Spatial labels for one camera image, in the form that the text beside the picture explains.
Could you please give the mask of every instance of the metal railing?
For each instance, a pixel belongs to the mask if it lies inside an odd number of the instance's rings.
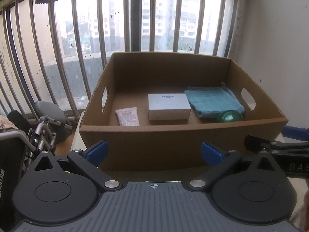
[[[4,74],[5,81],[0,81],[0,91],[3,95],[3,98],[0,98],[0,106],[3,109],[3,112],[7,114],[11,110],[14,110],[12,103],[8,97],[8,93],[14,99],[18,110],[24,115],[26,118],[34,118],[38,120],[38,116],[35,112],[34,106],[34,97],[31,95],[29,87],[27,85],[26,79],[24,77],[21,65],[19,63],[18,55],[16,52],[15,43],[13,40],[12,35],[12,25],[10,23],[10,8],[15,7],[15,18],[17,24],[17,37],[18,43],[21,49],[21,56],[24,62],[27,75],[30,80],[30,85],[34,90],[34,94],[38,100],[41,100],[41,95],[39,93],[37,84],[35,83],[35,79],[31,73],[29,67],[29,61],[27,59],[27,55],[25,53],[24,45],[26,44],[25,41],[22,39],[22,32],[20,28],[20,18],[19,18],[19,3],[21,0],[0,0],[0,11],[2,12],[3,17],[3,26],[4,26],[4,36],[5,36],[5,44],[7,46],[7,51],[9,54],[10,63],[14,72],[14,75],[17,79],[19,88],[22,93],[22,97],[27,103],[27,106],[30,109],[30,114],[25,113],[20,100],[12,86],[10,78],[8,76],[8,71],[4,65],[4,56],[0,55],[0,66]],[[77,49],[77,56],[79,61],[79,66],[81,69],[82,80],[85,86],[87,98],[90,99],[91,97],[91,90],[89,86],[89,81],[86,74],[86,67],[85,62],[83,59],[82,47],[81,47],[81,39],[79,35],[79,27],[78,27],[78,14],[77,14],[77,6],[76,0],[72,1],[72,17],[73,17],[73,27],[74,27],[74,34],[75,34],[75,43]],[[180,17],[181,17],[181,3],[182,0],[177,0],[176,2],[176,17],[175,17],[175,30],[174,30],[174,40],[173,40],[173,52],[178,51],[178,42],[179,42],[179,32],[180,32]],[[217,34],[215,37],[214,42],[214,50],[213,55],[217,55],[220,36],[222,31],[222,24],[223,24],[223,17],[224,17],[224,9],[225,9],[226,0],[221,0],[220,4],[220,12],[219,12],[219,19],[218,19],[218,26],[217,26]],[[46,67],[44,66],[44,62],[41,55],[40,46],[38,43],[38,36],[36,32],[36,24],[34,20],[34,8],[33,8],[33,0],[29,0],[29,8],[30,8],[30,22],[31,22],[31,30],[32,36],[35,46],[35,51],[37,54],[38,62],[40,65],[40,69],[44,78],[44,82],[46,83],[47,90],[50,94],[51,101],[54,104],[58,104],[56,97],[54,95],[51,83],[48,79],[46,73]],[[232,22],[230,26],[229,36],[228,36],[228,43],[225,50],[225,56],[230,57],[231,54],[234,52],[234,45],[237,37],[238,25],[239,20],[236,18],[241,17],[241,8],[243,7],[243,0],[235,0],[233,6],[233,13],[232,13]],[[142,17],[142,0],[124,0],[123,4],[124,9],[124,50],[125,51],[140,51],[141,50],[141,17]],[[199,9],[199,18],[197,22],[197,33],[196,33],[196,42],[195,42],[195,49],[194,53],[198,54],[200,49],[201,43],[201,35],[202,35],[202,26],[203,26],[203,19],[204,19],[204,9],[205,9],[205,0],[200,0],[200,9]],[[149,31],[149,50],[155,51],[155,14],[156,14],[156,0],[150,0],[150,31]],[[55,8],[54,4],[48,4],[48,17],[49,17],[49,25],[50,25],[50,35],[53,44],[53,50],[56,58],[57,67],[59,70],[61,83],[64,87],[64,91],[66,97],[69,101],[69,105],[71,107],[71,112],[76,119],[80,117],[80,110],[78,110],[74,98],[72,96],[72,92],[66,77],[63,58],[61,55],[61,49],[59,46],[59,39],[56,27],[56,18],[55,18]],[[104,20],[103,20],[103,8],[102,8],[102,0],[97,0],[97,20],[98,20],[98,39],[99,39],[99,49],[101,53],[101,59],[103,68],[107,63],[106,58],[106,50],[105,50],[105,42],[104,42]],[[6,83],[9,91],[6,91],[3,87],[3,84]]]

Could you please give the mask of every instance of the white box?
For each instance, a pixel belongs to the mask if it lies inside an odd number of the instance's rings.
[[[148,94],[149,120],[188,119],[191,106],[184,93]]]

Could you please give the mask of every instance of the gray seat cushion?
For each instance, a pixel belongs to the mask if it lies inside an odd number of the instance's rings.
[[[39,117],[48,116],[62,123],[66,122],[66,116],[63,111],[55,104],[45,101],[37,101],[35,103],[36,112]]]

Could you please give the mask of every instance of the green glass jar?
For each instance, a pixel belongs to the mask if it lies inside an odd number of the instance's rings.
[[[225,112],[220,113],[219,117],[217,118],[217,123],[224,123],[224,122],[235,122],[235,121],[243,121],[243,116],[234,110],[228,110]]]

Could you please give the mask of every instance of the crosshair marking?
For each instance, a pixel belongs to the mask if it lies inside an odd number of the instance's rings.
[[[151,185],[149,185],[150,187],[152,188],[156,188],[156,187],[159,187],[160,185],[156,184],[156,183],[152,183]]]

